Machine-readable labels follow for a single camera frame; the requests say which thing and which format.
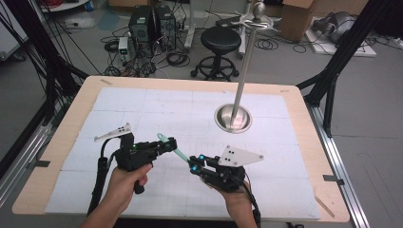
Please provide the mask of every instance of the finger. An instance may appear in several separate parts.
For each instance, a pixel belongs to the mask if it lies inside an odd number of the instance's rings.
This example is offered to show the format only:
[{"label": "finger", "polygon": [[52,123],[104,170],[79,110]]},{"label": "finger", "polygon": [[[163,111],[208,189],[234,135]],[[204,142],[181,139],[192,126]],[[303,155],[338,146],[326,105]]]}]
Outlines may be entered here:
[{"label": "finger", "polygon": [[148,177],[147,175],[143,176],[142,178],[139,179],[139,184],[141,186],[145,185],[148,182]]},{"label": "finger", "polygon": [[135,171],[130,172],[130,178],[132,181],[137,181],[140,178],[142,178],[143,176],[145,176],[146,173],[148,173],[148,171],[150,171],[152,168],[152,164],[146,164],[138,169],[136,169]]}]

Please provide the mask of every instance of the silver rod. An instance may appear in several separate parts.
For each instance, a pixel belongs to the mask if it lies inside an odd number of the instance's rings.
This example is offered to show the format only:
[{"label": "silver rod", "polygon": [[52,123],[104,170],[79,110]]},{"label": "silver rod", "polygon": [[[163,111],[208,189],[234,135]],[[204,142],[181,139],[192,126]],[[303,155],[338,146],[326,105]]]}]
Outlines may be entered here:
[{"label": "silver rod", "polygon": [[248,46],[246,47],[245,59],[242,64],[242,71],[240,72],[240,81],[238,82],[237,95],[234,101],[234,107],[231,115],[231,127],[234,124],[234,120],[237,117],[238,108],[240,107],[240,97],[242,96],[243,86],[245,84],[246,72],[248,71],[249,62],[252,57],[252,51],[256,38],[256,30],[251,28],[251,34],[249,36]]}]

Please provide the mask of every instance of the black stool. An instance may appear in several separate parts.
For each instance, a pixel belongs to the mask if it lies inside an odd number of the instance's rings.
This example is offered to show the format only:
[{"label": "black stool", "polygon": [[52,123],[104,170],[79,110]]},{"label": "black stool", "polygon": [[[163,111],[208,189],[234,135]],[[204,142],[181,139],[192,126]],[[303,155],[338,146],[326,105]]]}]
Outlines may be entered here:
[{"label": "black stool", "polygon": [[[227,54],[231,51],[236,50],[237,48],[240,47],[240,36],[233,31],[232,29],[229,28],[219,28],[219,27],[212,27],[207,29],[202,35],[201,35],[201,43],[213,53],[216,54],[216,56],[210,56],[207,58],[202,59],[199,64],[196,66],[195,70],[192,70],[190,72],[192,77],[196,77],[198,75],[199,71],[205,76],[204,80],[209,80],[209,79],[219,79],[223,78],[227,80],[228,82],[231,82],[230,77],[234,75],[235,77],[238,77],[240,75],[240,72],[235,69],[234,64],[227,58],[222,57],[222,55]],[[213,64],[204,64],[205,61],[214,59]],[[229,66],[221,66],[221,60],[226,61]],[[210,72],[204,71],[204,68],[206,69],[211,69]],[[231,70],[230,73],[226,74],[223,71],[225,69]]]}]

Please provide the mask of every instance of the gray floor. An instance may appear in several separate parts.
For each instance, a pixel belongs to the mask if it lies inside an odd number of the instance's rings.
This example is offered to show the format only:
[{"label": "gray floor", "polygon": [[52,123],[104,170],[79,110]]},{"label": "gray floor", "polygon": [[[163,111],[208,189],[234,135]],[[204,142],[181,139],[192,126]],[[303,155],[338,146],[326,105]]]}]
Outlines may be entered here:
[{"label": "gray floor", "polygon": [[[96,18],[94,28],[83,29],[71,36],[94,65],[104,71],[107,53],[100,38],[127,25],[108,10],[91,13]],[[210,16],[210,25],[216,18]],[[186,67],[166,67],[170,79],[192,79],[190,70],[206,55],[198,45],[196,34]],[[247,83],[296,85],[318,74],[331,56],[306,52],[296,53],[290,44],[279,43],[276,50],[254,50]],[[84,56],[67,41],[70,57],[78,68],[97,75]],[[336,88],[332,130],[336,146],[346,165],[364,212],[371,227],[398,228],[403,225],[403,52],[380,44],[373,46],[375,58],[354,57],[339,77]],[[228,55],[237,67],[241,60],[235,53]],[[0,159],[16,140],[33,114],[44,101],[44,92],[29,61],[0,64]],[[166,78],[157,71],[150,77]],[[0,208],[0,227],[77,227],[84,217],[17,216],[11,212],[16,197],[29,177],[30,170],[18,182],[9,199]],[[263,227],[285,227],[283,222],[268,222]],[[352,223],[315,224],[305,227],[353,227]]]}]

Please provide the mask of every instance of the wooden table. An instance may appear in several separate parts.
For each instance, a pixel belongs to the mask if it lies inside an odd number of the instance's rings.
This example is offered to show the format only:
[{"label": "wooden table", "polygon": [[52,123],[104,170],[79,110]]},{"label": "wooden table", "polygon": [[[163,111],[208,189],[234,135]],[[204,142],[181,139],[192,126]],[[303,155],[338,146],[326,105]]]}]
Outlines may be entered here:
[{"label": "wooden table", "polygon": [[[238,84],[144,78],[88,77],[62,120],[41,160],[48,167],[35,167],[12,211],[21,215],[44,215],[60,169],[103,87],[133,87],[192,91],[237,91]],[[297,87],[292,85],[245,84],[244,93],[280,95],[284,98],[296,133],[302,158],[313,185],[322,222],[347,222],[349,212],[333,175],[310,114]]]}]

